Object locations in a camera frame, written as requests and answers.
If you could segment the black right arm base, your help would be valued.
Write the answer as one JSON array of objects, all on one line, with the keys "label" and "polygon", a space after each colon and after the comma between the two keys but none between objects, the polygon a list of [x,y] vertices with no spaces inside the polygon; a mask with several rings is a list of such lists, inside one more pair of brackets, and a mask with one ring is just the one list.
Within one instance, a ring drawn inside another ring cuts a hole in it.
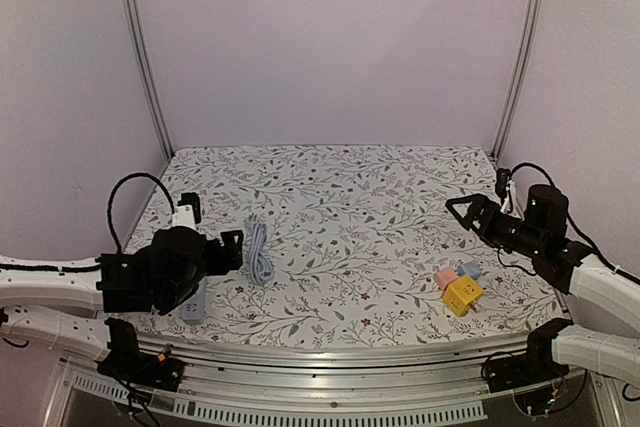
[{"label": "black right arm base", "polygon": [[550,382],[540,391],[529,391],[514,397],[516,407],[525,415],[535,417],[551,413],[559,395],[560,385],[570,373],[570,367],[553,359],[552,341],[565,328],[573,325],[568,319],[552,319],[531,331],[522,354],[499,351],[489,355],[481,366],[481,378],[491,393]]}]

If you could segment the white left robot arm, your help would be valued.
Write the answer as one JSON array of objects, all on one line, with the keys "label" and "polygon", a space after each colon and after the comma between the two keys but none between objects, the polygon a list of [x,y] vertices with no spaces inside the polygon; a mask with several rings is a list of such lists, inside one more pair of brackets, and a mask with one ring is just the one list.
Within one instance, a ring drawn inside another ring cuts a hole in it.
[{"label": "white left robot arm", "polygon": [[207,276],[224,276],[242,266],[244,235],[227,231],[218,239],[188,226],[157,231],[133,254],[102,254],[50,265],[3,258],[1,332],[111,366],[128,381],[148,373],[148,359],[118,340],[107,323],[72,314],[73,309],[106,315],[172,313],[193,298]]}]

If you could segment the pink cube plug adapter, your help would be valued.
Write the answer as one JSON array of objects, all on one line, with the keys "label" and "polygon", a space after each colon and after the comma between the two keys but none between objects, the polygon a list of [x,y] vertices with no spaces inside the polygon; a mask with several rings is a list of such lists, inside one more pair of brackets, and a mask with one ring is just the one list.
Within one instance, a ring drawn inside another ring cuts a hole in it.
[{"label": "pink cube plug adapter", "polygon": [[458,278],[458,273],[452,268],[445,268],[434,274],[434,281],[441,291],[445,291]]}]

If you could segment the light blue power strip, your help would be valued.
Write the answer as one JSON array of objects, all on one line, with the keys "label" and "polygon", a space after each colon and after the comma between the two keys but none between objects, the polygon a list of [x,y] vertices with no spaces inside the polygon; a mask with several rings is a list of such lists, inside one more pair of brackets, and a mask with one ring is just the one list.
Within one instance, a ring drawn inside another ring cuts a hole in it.
[{"label": "light blue power strip", "polygon": [[201,325],[206,310],[206,282],[202,280],[195,293],[181,306],[181,319],[187,325]]}]

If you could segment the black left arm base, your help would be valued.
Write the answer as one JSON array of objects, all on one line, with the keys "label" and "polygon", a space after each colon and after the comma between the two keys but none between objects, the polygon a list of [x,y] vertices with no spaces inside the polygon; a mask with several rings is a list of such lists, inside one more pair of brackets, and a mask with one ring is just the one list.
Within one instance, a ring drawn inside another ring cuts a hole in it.
[{"label": "black left arm base", "polygon": [[143,352],[132,324],[108,318],[107,356],[97,363],[97,372],[122,383],[177,392],[185,363],[173,356],[174,345],[165,344],[158,353]]}]

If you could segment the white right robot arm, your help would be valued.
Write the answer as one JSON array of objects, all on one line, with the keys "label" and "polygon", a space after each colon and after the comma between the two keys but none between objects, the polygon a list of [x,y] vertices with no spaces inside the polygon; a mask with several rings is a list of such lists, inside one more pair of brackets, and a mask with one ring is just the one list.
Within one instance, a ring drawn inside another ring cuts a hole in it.
[{"label": "white right robot arm", "polygon": [[530,187],[520,218],[483,194],[450,199],[446,208],[486,245],[528,259],[570,307],[589,310],[535,328],[524,353],[487,361],[483,375],[491,391],[550,381],[573,367],[639,385],[639,280],[606,266],[595,247],[568,238],[569,200],[559,189]]}]

